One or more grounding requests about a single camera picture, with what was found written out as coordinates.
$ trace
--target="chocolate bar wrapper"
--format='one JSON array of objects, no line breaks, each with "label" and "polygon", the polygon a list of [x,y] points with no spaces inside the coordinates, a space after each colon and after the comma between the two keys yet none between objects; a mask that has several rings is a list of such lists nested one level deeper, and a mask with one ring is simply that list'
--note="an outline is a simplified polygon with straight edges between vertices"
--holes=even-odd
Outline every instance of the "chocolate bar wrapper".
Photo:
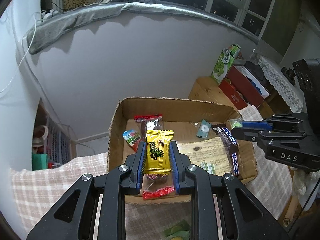
[{"label": "chocolate bar wrapper", "polygon": [[238,165],[238,153],[239,153],[239,146],[238,142],[235,138],[233,138],[231,132],[227,127],[218,127],[218,125],[211,126],[214,131],[218,133],[221,137],[224,146],[228,152],[229,161],[233,167],[233,174],[235,176],[239,175],[239,165]]}]

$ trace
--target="yellow candy wrapper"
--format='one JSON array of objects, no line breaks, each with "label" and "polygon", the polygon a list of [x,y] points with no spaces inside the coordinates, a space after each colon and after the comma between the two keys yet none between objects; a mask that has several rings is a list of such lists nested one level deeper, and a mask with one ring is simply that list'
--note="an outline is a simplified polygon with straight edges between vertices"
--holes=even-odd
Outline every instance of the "yellow candy wrapper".
[{"label": "yellow candy wrapper", "polygon": [[169,143],[173,131],[147,130],[147,160],[145,174],[169,174]]}]

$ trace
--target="green box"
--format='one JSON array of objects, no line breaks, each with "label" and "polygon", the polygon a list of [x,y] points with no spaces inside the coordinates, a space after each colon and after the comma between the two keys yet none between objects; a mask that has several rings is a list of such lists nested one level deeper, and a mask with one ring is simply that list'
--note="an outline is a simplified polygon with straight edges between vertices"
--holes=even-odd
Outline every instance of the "green box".
[{"label": "green box", "polygon": [[48,168],[48,158],[46,154],[32,153],[32,170],[45,170]]},{"label": "green box", "polygon": [[240,51],[240,46],[238,44],[232,44],[229,48],[224,49],[219,59],[216,63],[216,65],[213,68],[211,77],[220,84],[222,80],[227,75],[229,69],[231,68],[235,57],[238,56]]}]

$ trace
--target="white cable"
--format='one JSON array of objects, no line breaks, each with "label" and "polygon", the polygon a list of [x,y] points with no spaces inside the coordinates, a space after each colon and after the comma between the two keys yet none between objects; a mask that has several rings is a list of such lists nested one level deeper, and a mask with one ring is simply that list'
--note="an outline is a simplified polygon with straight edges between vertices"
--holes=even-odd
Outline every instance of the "white cable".
[{"label": "white cable", "polygon": [[94,5],[94,4],[105,5],[104,3],[101,4],[101,3],[98,3],[98,2],[94,2],[94,3],[88,4],[88,5],[86,5],[85,3],[83,3],[82,6],[83,6],[83,7],[88,7],[88,6],[92,6],[92,5]]},{"label": "white cable", "polygon": [[33,14],[33,19],[35,20],[35,31],[33,32],[33,36],[32,36],[32,39],[31,39],[30,45],[29,45],[29,47],[28,47],[28,49],[27,49],[26,53],[25,53],[25,54],[24,54],[24,56],[22,57],[22,59],[21,59],[21,61],[20,61],[19,65],[18,65],[18,67],[17,67],[17,69],[16,69],[16,72],[14,73],[14,75],[13,75],[12,79],[10,80],[9,84],[7,84],[7,86],[6,86],[4,89],[2,89],[2,90],[0,91],[0,94],[1,94],[1,93],[3,93],[3,92],[4,92],[4,91],[5,91],[5,90],[10,86],[10,84],[11,84],[11,83],[12,83],[12,81],[13,81],[13,79],[15,78],[15,76],[16,76],[16,75],[17,75],[17,73],[18,73],[18,70],[19,70],[19,67],[20,67],[20,65],[21,65],[22,61],[24,60],[24,58],[26,57],[27,53],[29,52],[29,49],[30,49],[30,47],[31,47],[31,45],[32,45],[32,42],[33,42],[33,39],[34,39],[34,37],[35,37],[35,35],[36,35],[37,20],[36,20],[36,18],[35,18],[35,14]]},{"label": "white cable", "polygon": [[85,145],[85,144],[83,144],[83,143],[79,143],[78,141],[75,141],[75,140],[71,139],[70,132],[69,132],[69,128],[72,130],[73,134],[76,136],[76,133],[75,133],[75,131],[73,130],[73,128],[71,127],[71,125],[67,125],[67,124],[63,124],[63,123],[59,123],[59,122],[54,122],[54,123],[55,123],[55,124],[60,124],[60,125],[66,126],[66,127],[67,127],[67,130],[68,130],[68,136],[67,136],[67,137],[68,137],[68,139],[69,139],[70,141],[72,141],[72,142],[75,143],[75,144],[79,144],[79,145],[86,146],[86,147],[90,148],[90,149],[93,151],[93,154],[96,155],[96,151],[95,151],[92,147],[90,147],[90,146],[88,146],[88,145]]}]

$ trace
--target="white wall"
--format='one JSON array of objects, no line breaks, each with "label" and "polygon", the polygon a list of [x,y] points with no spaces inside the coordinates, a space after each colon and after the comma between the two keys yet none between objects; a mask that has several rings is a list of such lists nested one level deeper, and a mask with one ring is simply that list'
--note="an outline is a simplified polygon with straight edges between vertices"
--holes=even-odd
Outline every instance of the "white wall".
[{"label": "white wall", "polygon": [[[16,71],[22,58],[17,45],[34,24],[32,14],[39,10],[40,0],[13,0],[0,18],[0,91]],[[0,94],[0,210],[22,239],[26,232],[13,201],[10,168],[31,170],[32,133],[39,99],[24,64],[10,87]]]},{"label": "white wall", "polygon": [[[301,6],[301,14],[306,21],[305,24],[300,23],[297,26],[290,46],[284,55],[280,66],[287,69],[293,68],[292,63],[304,58],[320,58],[320,26],[309,9],[303,3]],[[303,97],[303,92],[300,90],[297,77],[295,77],[296,85],[299,88],[300,94]],[[302,112],[306,112],[306,104],[303,102]]]},{"label": "white wall", "polygon": [[63,35],[32,56],[32,69],[61,122],[78,138],[108,131],[119,100],[131,96],[187,98],[221,53],[255,44],[224,26],[188,17],[122,12]]}]

